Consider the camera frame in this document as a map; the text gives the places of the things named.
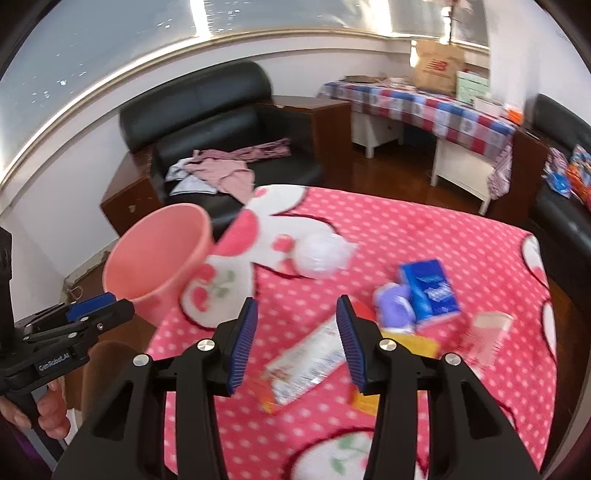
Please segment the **person's left hand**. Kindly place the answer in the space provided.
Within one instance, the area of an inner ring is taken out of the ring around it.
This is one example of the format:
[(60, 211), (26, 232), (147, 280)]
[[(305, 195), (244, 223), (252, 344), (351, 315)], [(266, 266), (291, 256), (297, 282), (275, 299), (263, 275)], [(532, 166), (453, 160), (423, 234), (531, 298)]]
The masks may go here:
[[(32, 427), (30, 419), (4, 396), (1, 397), (0, 409), (2, 416), (16, 427)], [(70, 421), (61, 380), (53, 380), (47, 385), (47, 391), (37, 401), (37, 410), (38, 423), (45, 433), (52, 439), (64, 440), (70, 431)]]

